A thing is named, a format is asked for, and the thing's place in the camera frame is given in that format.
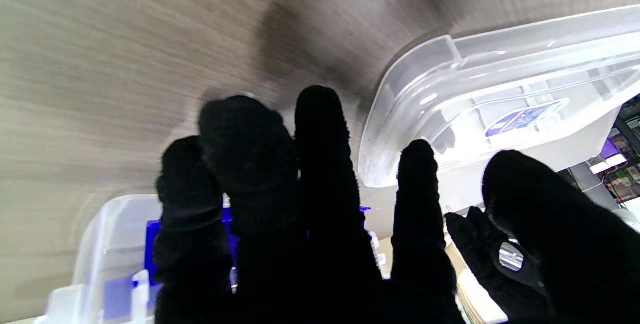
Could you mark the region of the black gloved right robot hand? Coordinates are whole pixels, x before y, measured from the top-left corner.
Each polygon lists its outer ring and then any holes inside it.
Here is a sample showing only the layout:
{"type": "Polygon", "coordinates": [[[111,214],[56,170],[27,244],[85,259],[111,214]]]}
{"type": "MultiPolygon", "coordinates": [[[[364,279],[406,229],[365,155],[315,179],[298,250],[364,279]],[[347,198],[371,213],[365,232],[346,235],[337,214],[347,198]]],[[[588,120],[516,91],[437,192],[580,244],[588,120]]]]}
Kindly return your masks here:
{"type": "MultiPolygon", "coordinates": [[[[244,95],[204,105],[198,126],[166,149],[157,179],[157,324],[464,322],[428,142],[401,153],[384,280],[333,89],[300,93],[294,137],[278,112],[244,95]]],[[[521,245],[551,306],[508,323],[639,322],[638,231],[516,150],[491,158],[482,196],[482,212],[509,236],[500,264],[521,269],[521,245]]]]}

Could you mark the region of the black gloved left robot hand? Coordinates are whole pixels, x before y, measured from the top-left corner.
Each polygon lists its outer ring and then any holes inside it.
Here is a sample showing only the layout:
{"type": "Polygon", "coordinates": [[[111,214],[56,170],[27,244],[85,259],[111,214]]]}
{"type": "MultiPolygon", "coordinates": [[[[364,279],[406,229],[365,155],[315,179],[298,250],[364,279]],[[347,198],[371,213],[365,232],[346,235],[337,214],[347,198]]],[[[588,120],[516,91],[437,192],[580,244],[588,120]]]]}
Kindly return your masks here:
{"type": "Polygon", "coordinates": [[[499,251],[502,244],[509,242],[509,236],[494,226],[486,212],[471,207],[466,216],[450,212],[444,218],[464,262],[510,322],[531,322],[551,314],[546,290],[540,286],[538,265],[525,249],[514,245],[525,256],[520,269],[513,270],[499,262],[499,251]]]}

